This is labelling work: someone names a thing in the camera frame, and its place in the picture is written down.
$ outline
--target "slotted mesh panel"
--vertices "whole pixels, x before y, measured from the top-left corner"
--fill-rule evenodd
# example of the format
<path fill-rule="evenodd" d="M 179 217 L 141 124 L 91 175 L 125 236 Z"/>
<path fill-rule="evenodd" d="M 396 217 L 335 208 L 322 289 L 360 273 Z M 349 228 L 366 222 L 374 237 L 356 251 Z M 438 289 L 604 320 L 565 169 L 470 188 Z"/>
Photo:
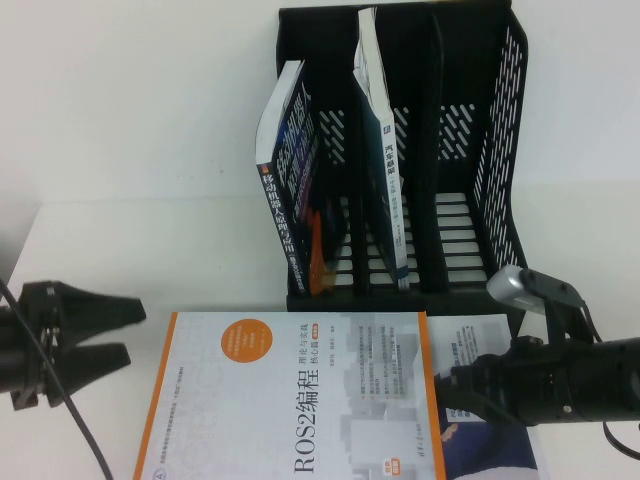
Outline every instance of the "slotted mesh panel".
<path fill-rule="evenodd" d="M 342 110 L 321 111 L 319 120 L 320 131 L 322 132 L 327 152 L 329 152 L 329 158 L 334 165 L 344 165 L 344 112 Z"/>
<path fill-rule="evenodd" d="M 509 232 L 509 187 L 515 162 L 515 136 L 519 127 L 524 83 L 523 51 L 507 28 L 490 107 L 490 130 L 485 134 L 478 162 L 473 196 L 482 213 L 497 267 L 520 265 Z"/>
<path fill-rule="evenodd" d="M 466 159 L 471 155 L 469 142 L 476 107 L 449 105 L 440 107 L 440 151 L 438 160 Z"/>

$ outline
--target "upright book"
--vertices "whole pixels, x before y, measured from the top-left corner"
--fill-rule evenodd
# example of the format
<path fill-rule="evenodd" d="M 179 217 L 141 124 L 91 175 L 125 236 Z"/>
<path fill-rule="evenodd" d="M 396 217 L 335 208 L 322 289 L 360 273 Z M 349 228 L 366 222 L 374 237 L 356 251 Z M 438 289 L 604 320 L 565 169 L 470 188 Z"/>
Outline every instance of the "upright book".
<path fill-rule="evenodd" d="M 134 478 L 536 479 L 524 427 L 436 401 L 434 364 L 509 338 L 505 316 L 175 314 Z"/>
<path fill-rule="evenodd" d="M 346 219 L 304 75 L 303 61 L 285 63 L 258 125 L 256 165 L 295 287 L 316 295 L 335 280 Z"/>
<path fill-rule="evenodd" d="M 409 288 L 409 266 L 395 120 L 378 47 L 375 10 L 367 8 L 358 12 L 360 38 L 353 70 L 362 105 L 367 219 L 392 279 L 400 290 L 406 290 Z"/>

